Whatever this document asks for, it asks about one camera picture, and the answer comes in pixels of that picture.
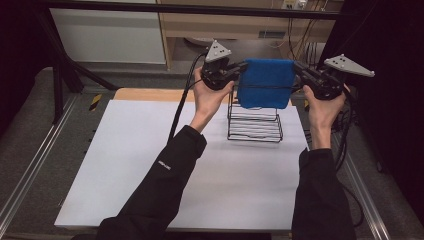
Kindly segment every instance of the hand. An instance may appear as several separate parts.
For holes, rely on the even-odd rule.
[[[197,82],[194,85],[194,98],[196,103],[196,112],[190,126],[196,129],[199,133],[203,131],[218,108],[221,106],[222,99],[230,93],[234,86],[234,81],[229,82],[223,89],[214,91],[207,87],[201,80],[202,68],[194,70],[194,80]]]
[[[331,148],[331,126],[340,110],[343,108],[346,96],[340,96],[329,101],[315,98],[312,89],[303,87],[305,97],[309,101],[309,123],[312,136],[312,149]]]

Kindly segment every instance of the black pole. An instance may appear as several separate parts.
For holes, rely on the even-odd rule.
[[[49,8],[122,11],[122,12],[156,12],[156,13],[183,13],[206,15],[230,15],[273,18],[302,18],[339,20],[354,18],[356,15],[339,12],[298,11],[285,9],[242,8],[221,6],[199,6],[180,4],[150,4],[150,3],[121,3],[121,2],[93,2],[70,0],[39,0]]]

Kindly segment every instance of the white wall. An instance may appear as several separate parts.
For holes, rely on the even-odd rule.
[[[157,13],[68,9],[51,12],[66,52],[75,61],[165,64]]]

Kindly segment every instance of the logo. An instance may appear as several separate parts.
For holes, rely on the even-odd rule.
[[[170,166],[168,166],[168,165],[166,165],[164,162],[162,162],[162,161],[158,161],[158,163],[159,163],[160,165],[164,166],[166,169],[171,170],[171,167],[170,167]]]

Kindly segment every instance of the wrist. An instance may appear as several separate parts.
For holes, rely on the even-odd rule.
[[[202,116],[196,113],[193,117],[193,120],[191,120],[190,127],[201,133],[209,123],[210,119],[211,117]]]
[[[331,127],[311,127],[312,150],[331,148]]]

